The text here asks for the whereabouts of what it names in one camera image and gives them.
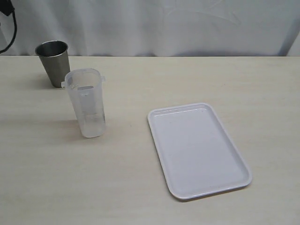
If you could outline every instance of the cup rim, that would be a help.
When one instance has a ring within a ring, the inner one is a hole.
[[[62,53],[60,53],[60,54],[58,54],[58,55],[53,55],[53,56],[44,56],[44,55],[38,54],[38,48],[40,48],[40,47],[43,46],[44,44],[51,43],[51,42],[60,42],[60,43],[62,43],[62,44],[65,45],[66,49],[65,49]],[[69,48],[69,46],[68,46],[67,43],[64,42],[64,41],[51,40],[51,41],[45,41],[45,42],[39,44],[39,45],[36,47],[36,49],[35,49],[35,53],[36,53],[36,55],[39,56],[39,57],[51,58],[51,57],[57,57],[57,56],[62,55],[63,53],[65,53],[65,52],[68,50],[68,48]]]

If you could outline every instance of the light wood tabletop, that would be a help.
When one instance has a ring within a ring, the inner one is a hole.
[[[300,57],[70,57],[103,84],[107,131],[86,139],[38,57],[0,57],[0,224],[299,225]],[[210,104],[253,173],[190,202],[168,192],[149,111]]]

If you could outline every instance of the tray rim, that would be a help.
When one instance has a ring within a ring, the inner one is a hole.
[[[180,195],[176,194],[172,190],[172,186],[170,186],[171,182],[170,182],[170,178],[167,175],[168,173],[166,173],[167,170],[165,169],[164,161],[161,158],[161,153],[160,153],[161,150],[159,150],[157,148],[157,146],[159,146],[159,144],[158,144],[158,138],[157,138],[156,132],[154,131],[154,125],[153,125],[153,122],[151,121],[151,117],[152,117],[153,114],[159,113],[159,112],[164,112],[164,111],[168,111],[168,110],[175,110],[175,109],[183,109],[183,108],[187,108],[187,107],[195,107],[195,106],[201,106],[201,105],[204,105],[204,106],[208,107],[212,111],[212,113],[214,114],[214,116],[216,117],[217,122],[220,124],[220,126],[223,129],[225,135],[227,136],[227,138],[231,142],[231,144],[233,146],[233,150],[235,151],[235,153],[240,158],[241,163],[244,165],[244,167],[245,167],[245,169],[246,169],[246,171],[248,173],[248,178],[247,178],[247,180],[245,182],[238,183],[238,184],[232,185],[232,186],[227,187],[227,188],[220,188],[220,189],[216,189],[216,190],[212,190],[212,191],[208,191],[208,192],[204,192],[204,193],[199,193],[199,194],[196,194],[196,195],[180,196]],[[153,141],[154,141],[154,144],[155,144],[155,148],[156,148],[156,151],[157,151],[157,154],[158,154],[158,157],[159,157],[159,161],[160,161],[163,173],[164,173],[164,177],[165,177],[165,181],[166,181],[168,190],[170,191],[170,193],[175,198],[178,198],[180,200],[188,200],[188,199],[199,198],[199,197],[203,197],[203,196],[207,196],[207,195],[212,195],[212,194],[216,194],[216,193],[222,193],[222,192],[226,192],[226,191],[230,191],[230,190],[244,188],[244,187],[248,186],[252,182],[253,175],[251,173],[250,167],[248,166],[248,164],[246,163],[246,161],[244,160],[244,158],[242,157],[242,155],[238,151],[238,148],[236,147],[235,143],[233,142],[232,138],[230,137],[229,133],[225,129],[223,123],[221,122],[221,120],[219,119],[218,115],[216,114],[215,110],[213,109],[213,107],[211,105],[209,105],[207,103],[204,103],[204,102],[199,102],[199,103],[192,103],[192,104],[186,104],[186,105],[178,105],[178,106],[170,106],[170,107],[158,108],[158,109],[151,110],[148,113],[147,119],[148,119],[148,124],[149,124],[150,130],[151,130],[152,138],[153,138]]]

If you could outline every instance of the wooden table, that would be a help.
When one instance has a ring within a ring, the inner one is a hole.
[[[38,57],[0,57],[1,225],[299,225],[300,58],[70,57],[106,77],[108,129],[81,136]],[[253,172],[242,190],[179,202],[146,116],[214,107]]]

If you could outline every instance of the black cable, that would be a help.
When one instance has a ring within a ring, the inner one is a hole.
[[[14,35],[13,35],[13,38],[11,39],[10,43],[8,44],[8,46],[6,46],[5,49],[0,51],[0,54],[6,52],[13,45],[13,43],[15,41],[15,37],[17,36],[18,27],[17,27],[17,20],[15,18],[15,10],[13,10],[12,14],[13,14],[13,20],[14,20],[14,26],[15,26]]]

